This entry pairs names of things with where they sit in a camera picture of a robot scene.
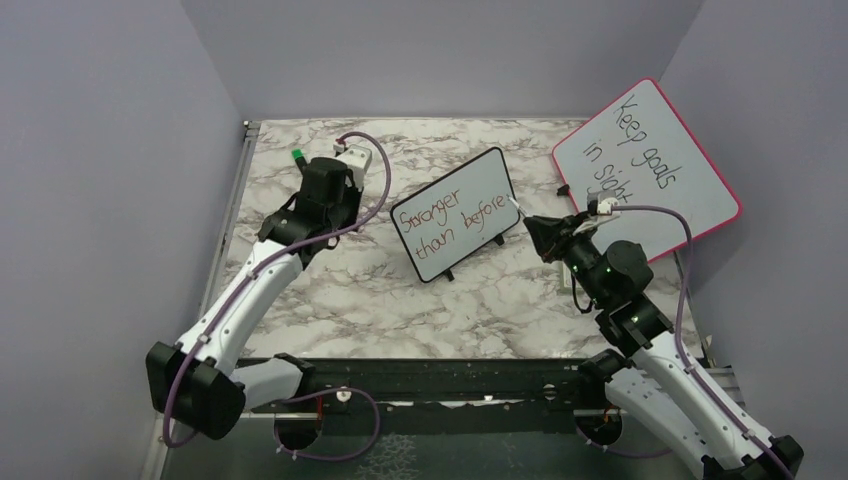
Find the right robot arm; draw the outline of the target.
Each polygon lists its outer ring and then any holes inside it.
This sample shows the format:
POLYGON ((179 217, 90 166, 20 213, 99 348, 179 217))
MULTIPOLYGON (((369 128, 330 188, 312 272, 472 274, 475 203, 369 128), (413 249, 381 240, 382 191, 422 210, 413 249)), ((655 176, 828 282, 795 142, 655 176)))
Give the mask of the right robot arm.
POLYGON ((599 250, 594 219, 582 212, 523 220, 541 260, 562 263, 589 296, 611 345, 581 365, 579 398, 624 410, 701 479, 795 478, 799 443, 773 435, 708 374, 646 295, 653 271, 642 246, 618 240, 599 250))

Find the black framed small whiteboard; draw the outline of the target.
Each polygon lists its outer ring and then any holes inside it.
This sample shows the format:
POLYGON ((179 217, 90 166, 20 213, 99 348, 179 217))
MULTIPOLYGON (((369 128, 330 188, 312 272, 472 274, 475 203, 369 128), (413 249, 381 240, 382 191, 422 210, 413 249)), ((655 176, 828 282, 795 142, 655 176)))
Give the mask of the black framed small whiteboard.
POLYGON ((504 152, 491 147, 390 209, 418 279, 429 283, 503 234, 521 214, 504 152))

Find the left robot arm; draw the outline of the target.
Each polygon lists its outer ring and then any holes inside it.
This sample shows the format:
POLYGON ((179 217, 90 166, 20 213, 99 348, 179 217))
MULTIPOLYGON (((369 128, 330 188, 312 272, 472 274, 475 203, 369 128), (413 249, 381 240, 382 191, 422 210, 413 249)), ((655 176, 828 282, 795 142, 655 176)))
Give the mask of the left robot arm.
POLYGON ((278 296, 328 248, 330 233, 355 224, 371 156, 342 153, 296 164, 299 191, 262 222, 238 275, 175 344, 157 342, 145 359, 154 409, 213 440, 246 409, 279 400, 298 411, 313 401, 305 361, 280 354, 247 367, 236 363, 278 296))

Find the red whiteboard marker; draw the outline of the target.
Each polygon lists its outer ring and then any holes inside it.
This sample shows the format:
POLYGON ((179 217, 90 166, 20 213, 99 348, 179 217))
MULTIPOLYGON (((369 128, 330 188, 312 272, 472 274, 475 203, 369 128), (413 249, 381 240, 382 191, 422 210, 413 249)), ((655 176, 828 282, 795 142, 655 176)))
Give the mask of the red whiteboard marker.
POLYGON ((514 197, 508 196, 507 199, 513 205, 513 207, 516 209, 516 211, 518 212, 518 214, 521 218, 529 217, 528 212, 519 204, 519 202, 514 197))

